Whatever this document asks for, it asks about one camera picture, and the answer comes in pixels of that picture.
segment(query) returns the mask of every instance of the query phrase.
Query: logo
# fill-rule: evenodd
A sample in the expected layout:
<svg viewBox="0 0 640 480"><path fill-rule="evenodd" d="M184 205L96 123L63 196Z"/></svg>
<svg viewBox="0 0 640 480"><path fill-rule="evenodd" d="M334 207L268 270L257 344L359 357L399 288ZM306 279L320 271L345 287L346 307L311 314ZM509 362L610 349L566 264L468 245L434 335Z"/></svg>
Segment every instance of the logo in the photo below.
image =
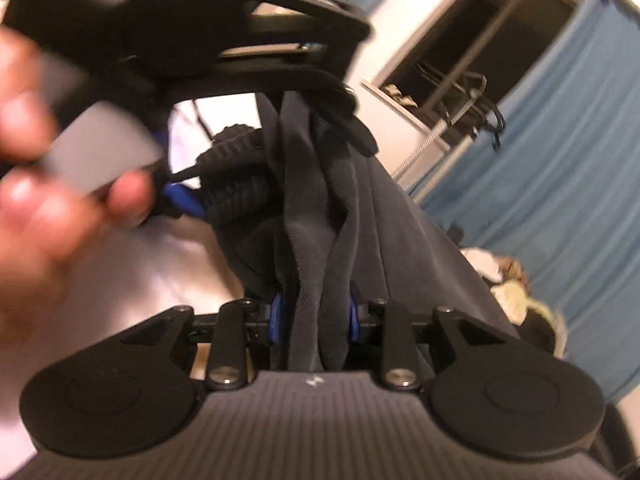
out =
<svg viewBox="0 0 640 480"><path fill-rule="evenodd" d="M320 376L314 375L312 377L306 378L305 383L312 388L317 388L320 384L324 384L324 379Z"/></svg>

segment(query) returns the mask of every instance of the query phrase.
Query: window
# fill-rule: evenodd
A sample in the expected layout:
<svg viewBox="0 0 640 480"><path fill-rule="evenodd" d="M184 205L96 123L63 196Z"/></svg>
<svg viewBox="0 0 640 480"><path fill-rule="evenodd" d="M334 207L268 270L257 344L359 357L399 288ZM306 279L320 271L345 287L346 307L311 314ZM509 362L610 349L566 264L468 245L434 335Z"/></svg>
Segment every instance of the window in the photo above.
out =
<svg viewBox="0 0 640 480"><path fill-rule="evenodd" d="M569 0L457 0L381 85L426 126L459 107L461 88L486 78L499 102L552 43L574 8ZM442 137L456 145L477 118L466 114Z"/></svg>

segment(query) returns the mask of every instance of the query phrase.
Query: ribbed gray surface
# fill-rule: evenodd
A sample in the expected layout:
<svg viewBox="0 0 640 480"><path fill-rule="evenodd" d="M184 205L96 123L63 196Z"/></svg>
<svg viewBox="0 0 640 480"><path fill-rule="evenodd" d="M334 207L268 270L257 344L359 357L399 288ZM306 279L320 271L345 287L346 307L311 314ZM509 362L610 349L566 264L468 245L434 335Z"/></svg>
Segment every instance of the ribbed gray surface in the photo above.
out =
<svg viewBox="0 0 640 480"><path fill-rule="evenodd" d="M443 434L418 399L366 373L262 372L210 395L183 432L125 458L41 452L14 480L610 480L585 455L544 464L482 456Z"/></svg>

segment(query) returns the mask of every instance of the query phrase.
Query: metal pin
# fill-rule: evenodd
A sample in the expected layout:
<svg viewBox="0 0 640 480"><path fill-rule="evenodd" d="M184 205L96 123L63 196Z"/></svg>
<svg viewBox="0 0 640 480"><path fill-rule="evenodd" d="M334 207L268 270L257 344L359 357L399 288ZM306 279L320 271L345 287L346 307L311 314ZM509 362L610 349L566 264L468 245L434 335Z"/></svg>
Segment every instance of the metal pin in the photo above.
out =
<svg viewBox="0 0 640 480"><path fill-rule="evenodd" d="M385 381L393 386L411 386L418 377L407 368L393 368L385 375Z"/></svg>
<svg viewBox="0 0 640 480"><path fill-rule="evenodd" d="M209 379L217 384L232 384L240 378L240 372L232 366L219 366L209 372Z"/></svg>

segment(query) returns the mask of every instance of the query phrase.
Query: metal screw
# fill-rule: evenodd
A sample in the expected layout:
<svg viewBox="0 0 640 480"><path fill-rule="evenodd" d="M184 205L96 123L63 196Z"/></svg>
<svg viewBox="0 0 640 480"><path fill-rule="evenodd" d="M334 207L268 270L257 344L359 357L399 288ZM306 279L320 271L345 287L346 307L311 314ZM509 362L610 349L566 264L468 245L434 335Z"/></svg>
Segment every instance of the metal screw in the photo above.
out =
<svg viewBox="0 0 640 480"><path fill-rule="evenodd" d="M393 386L411 386L418 377L407 368L393 368L385 375L385 381Z"/></svg>
<svg viewBox="0 0 640 480"><path fill-rule="evenodd" d="M217 384L232 384L240 378L240 372L232 366L219 366L209 372L209 379Z"/></svg>
<svg viewBox="0 0 640 480"><path fill-rule="evenodd" d="M356 95L356 91L348 85L344 86L344 90L351 96L354 104L354 113L358 111L358 97Z"/></svg>

